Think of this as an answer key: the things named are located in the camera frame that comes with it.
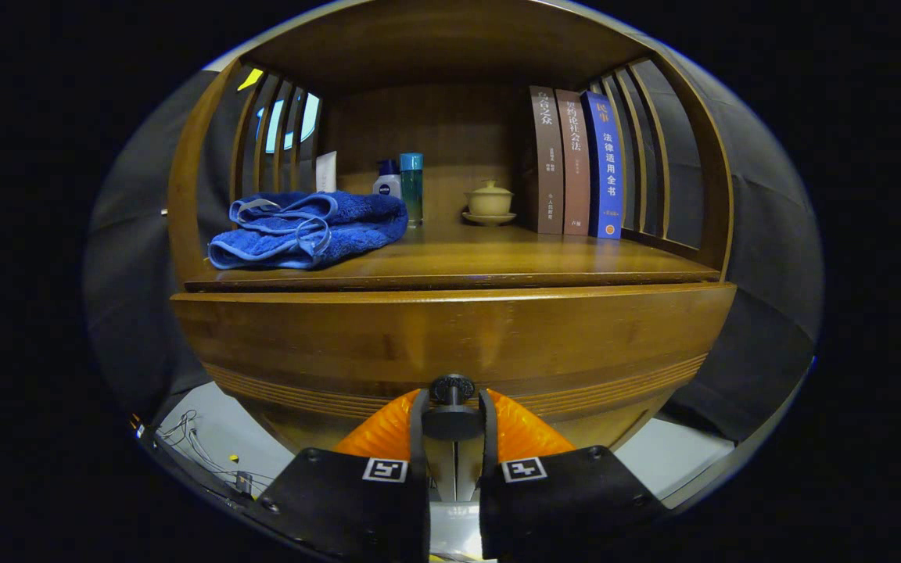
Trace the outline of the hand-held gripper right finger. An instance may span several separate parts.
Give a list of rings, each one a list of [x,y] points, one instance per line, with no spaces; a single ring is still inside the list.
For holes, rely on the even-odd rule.
[[[504,432],[504,408],[505,396],[480,391],[483,558],[594,560],[665,519],[664,503],[609,448],[547,444],[542,421]]]

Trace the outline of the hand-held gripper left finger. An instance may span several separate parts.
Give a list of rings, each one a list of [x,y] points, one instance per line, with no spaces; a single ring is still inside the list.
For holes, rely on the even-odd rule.
[[[412,397],[403,457],[305,448],[251,506],[251,520],[319,560],[426,560],[430,550],[428,460]]]

